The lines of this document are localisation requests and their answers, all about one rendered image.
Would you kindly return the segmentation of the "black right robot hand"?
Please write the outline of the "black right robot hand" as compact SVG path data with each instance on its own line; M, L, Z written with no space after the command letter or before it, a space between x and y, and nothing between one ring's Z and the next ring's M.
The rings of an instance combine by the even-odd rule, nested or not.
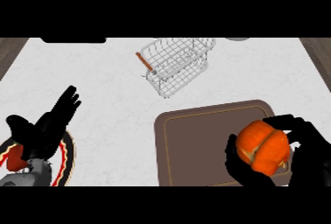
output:
M315 187L331 186L331 143L322 137L315 125L302 117L278 115L263 119L269 127L277 130L290 130L287 142L300 143L294 149L291 164L291 179L288 186L308 186L308 181ZM271 177L243 161L237 150L237 135L229 135L226 153L226 170L243 186L275 186Z

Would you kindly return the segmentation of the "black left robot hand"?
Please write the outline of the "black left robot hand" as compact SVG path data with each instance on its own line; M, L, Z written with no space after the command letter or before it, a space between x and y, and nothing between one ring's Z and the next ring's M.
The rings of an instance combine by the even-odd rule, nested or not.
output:
M68 123L74 117L81 101L77 88L70 86L59 96L55 107L33 124L21 115L11 115L6 123L12 131L12 139L24 145L21 158L49 160L58 150Z

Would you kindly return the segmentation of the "orange squash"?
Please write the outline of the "orange squash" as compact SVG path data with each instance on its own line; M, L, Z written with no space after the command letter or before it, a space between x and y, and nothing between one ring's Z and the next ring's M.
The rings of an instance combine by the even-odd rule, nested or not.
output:
M256 172L272 177L290 158L287 134L265 121L256 120L241 130L235 147L240 159Z

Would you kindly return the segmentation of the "brown tray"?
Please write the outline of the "brown tray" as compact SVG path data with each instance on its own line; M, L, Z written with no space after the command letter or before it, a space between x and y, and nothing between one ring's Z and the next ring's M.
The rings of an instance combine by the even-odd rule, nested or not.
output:
M274 116L262 100L240 101L160 114L155 119L155 147L161 186L238 186L229 175L225 148L231 134L256 120ZM282 186L291 178L293 152L272 181Z

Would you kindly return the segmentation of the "black patterned plate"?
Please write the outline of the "black patterned plate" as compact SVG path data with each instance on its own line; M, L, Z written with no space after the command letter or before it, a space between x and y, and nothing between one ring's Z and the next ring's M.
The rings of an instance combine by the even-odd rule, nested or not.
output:
M8 152L15 146L16 144L14 143L12 138L8 138L3 142L0 142L0 178L8 174L12 174L12 172L6 169L6 161ZM52 166L52 186L65 186L68 184L76 167L76 158L76 141L70 132L67 131L58 146L56 154L49 159Z

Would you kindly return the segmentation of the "red vegetable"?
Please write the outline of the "red vegetable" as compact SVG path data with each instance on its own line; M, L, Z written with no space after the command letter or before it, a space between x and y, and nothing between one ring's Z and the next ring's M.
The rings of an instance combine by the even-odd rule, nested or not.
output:
M22 152L24 152L22 145L16 145L8 152L6 169L11 172L19 172L28 166L27 161L21 158Z

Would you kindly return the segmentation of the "black appliance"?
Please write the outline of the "black appliance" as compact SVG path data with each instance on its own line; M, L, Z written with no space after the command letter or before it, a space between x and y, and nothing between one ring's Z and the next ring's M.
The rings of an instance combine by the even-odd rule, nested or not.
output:
M46 43L52 44L104 44L107 38L42 38Z

